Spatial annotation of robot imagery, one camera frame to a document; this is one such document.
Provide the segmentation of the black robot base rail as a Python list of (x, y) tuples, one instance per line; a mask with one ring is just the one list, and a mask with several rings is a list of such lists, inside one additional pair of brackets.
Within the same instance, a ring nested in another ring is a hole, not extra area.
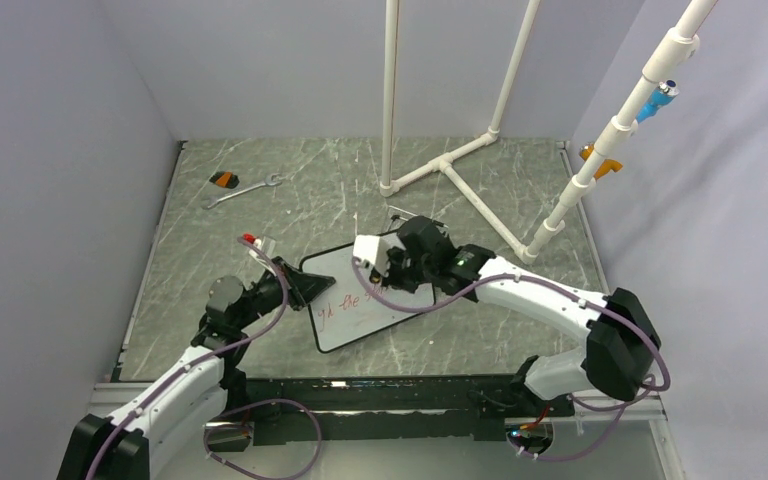
[(525, 425), (543, 433), (575, 408), (565, 395), (531, 398), (510, 374), (250, 379), (207, 424), (221, 452), (316, 439), (465, 437), (503, 441)]

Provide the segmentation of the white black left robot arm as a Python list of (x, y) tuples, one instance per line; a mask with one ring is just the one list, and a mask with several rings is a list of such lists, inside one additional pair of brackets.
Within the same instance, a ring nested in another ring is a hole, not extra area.
[(302, 310), (336, 280), (305, 273), (280, 257), (250, 285), (216, 280), (190, 345), (174, 365), (130, 402), (106, 416), (86, 415), (72, 431), (60, 479), (153, 479), (208, 421), (232, 420), (247, 406), (239, 370), (252, 337), (245, 328), (267, 314)]

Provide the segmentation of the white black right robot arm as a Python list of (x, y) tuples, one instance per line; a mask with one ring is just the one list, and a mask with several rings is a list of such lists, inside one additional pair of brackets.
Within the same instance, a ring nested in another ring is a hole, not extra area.
[(610, 294), (568, 286), (531, 273), (494, 251), (456, 246), (431, 219), (416, 216), (395, 232), (359, 235), (353, 247), (355, 273), (368, 271), (367, 291), (415, 293), (430, 285), (448, 303), (465, 298), (523, 313), (577, 341), (576, 349), (526, 360), (513, 377), (511, 401), (517, 411), (534, 415), (561, 395), (595, 389), (621, 402), (656, 384), (650, 369), (666, 376), (661, 341), (643, 304), (631, 291)]

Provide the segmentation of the white whiteboard black frame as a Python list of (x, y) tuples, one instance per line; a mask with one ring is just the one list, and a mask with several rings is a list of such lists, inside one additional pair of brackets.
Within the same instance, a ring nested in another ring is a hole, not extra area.
[(346, 243), (301, 260), (303, 272), (330, 276), (335, 284), (308, 306), (316, 348), (329, 353), (402, 323), (415, 315), (373, 298), (355, 277), (353, 245)]

